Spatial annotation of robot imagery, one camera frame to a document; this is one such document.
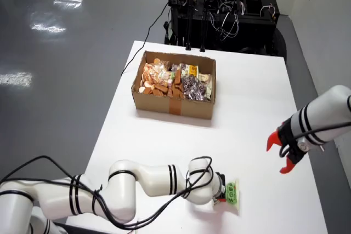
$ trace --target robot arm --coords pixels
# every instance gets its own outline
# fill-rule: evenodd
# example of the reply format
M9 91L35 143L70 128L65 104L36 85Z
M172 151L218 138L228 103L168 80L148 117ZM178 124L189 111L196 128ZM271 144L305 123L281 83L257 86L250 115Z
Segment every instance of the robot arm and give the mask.
M280 157L287 158L280 172L286 174L309 150L321 148L350 130L351 90L337 85L284 121L268 137L267 151L273 144L281 146Z
M115 220L127 223L135 216L136 182L140 183L145 193L150 197L175 195L192 185L203 172L205 172L204 175L193 186L200 186L210 180L211 182L206 186L186 192L183 198L195 204L206 204L212 198L223 198L225 191L224 176L214 173L205 158L196 158L189 163L188 179L182 176L179 168L174 164L150 167L129 160L118 161L110 168L108 185L100 191L100 195ZM85 175L75 176L75 179L88 188L94 189ZM65 182L69 185L53 185L40 181L7 181L3 183L0 186L0 214L6 214L7 216L0 220L0 225L2 220L7 222L6 225L8 226L16 225L15 222L18 222L17 215L5 213L5 210L12 210L13 207L19 207L24 212L21 221L29 221L30 213L27 212L32 209L32 201L39 201L43 214L51 220L83 213L94 213L106 218L99 202L96 202L91 193L79 189L77 182L70 178L56 180L55 182ZM7 195L2 195L2 193L8 191L10 192ZM11 193L11 191L17 191L25 195L17 195Z

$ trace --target brown tape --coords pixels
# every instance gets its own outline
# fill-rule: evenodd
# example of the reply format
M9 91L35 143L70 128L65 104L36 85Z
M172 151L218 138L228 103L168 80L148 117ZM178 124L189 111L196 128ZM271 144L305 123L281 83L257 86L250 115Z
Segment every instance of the brown tape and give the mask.
M182 115L182 101L170 99L169 100L169 113L172 115Z

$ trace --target green package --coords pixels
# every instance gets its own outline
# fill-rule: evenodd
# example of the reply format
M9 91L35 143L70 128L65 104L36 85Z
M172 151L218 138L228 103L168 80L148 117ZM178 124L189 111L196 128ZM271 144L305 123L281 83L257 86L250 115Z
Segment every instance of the green package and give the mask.
M239 209L239 182L229 182L225 186L225 201Z

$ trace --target gray floor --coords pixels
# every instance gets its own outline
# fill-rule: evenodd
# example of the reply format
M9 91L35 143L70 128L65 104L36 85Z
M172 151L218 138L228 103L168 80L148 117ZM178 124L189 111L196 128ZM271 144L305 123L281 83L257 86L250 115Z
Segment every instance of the gray floor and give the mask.
M43 154L72 174L84 172L133 41L144 40L166 2L0 0L0 177ZM163 42L166 15L149 41ZM281 16L278 28L300 108L316 91L289 18ZM350 233L351 190L335 146L326 150L310 159L327 227ZM62 177L46 162L18 175Z

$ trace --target white table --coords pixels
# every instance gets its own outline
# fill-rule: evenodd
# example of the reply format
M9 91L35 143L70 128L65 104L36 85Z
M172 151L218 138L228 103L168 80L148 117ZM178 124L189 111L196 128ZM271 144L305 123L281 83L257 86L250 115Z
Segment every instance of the white table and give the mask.
M128 61L142 44L134 42ZM179 198L138 233L327 233L308 155L292 172L282 175L279 170L285 160L279 158L279 147L266 152L267 137L296 111L283 58L214 50L200 53L194 48L186 51L154 43L147 43L145 50L216 59L212 120L136 110L131 85L142 50L120 80L86 175L96 189L101 183L106 186L109 168L119 159L146 165L177 164L185 175L191 159L209 155L215 171L224 173L227 180L240 180L241 196L239 215L227 204L194 206ZM160 132L159 141L145 141L152 131ZM183 138L169 141L169 131ZM148 197L137 184L135 221L151 215L169 199ZM67 224L107 233L127 232L92 214L70 217Z

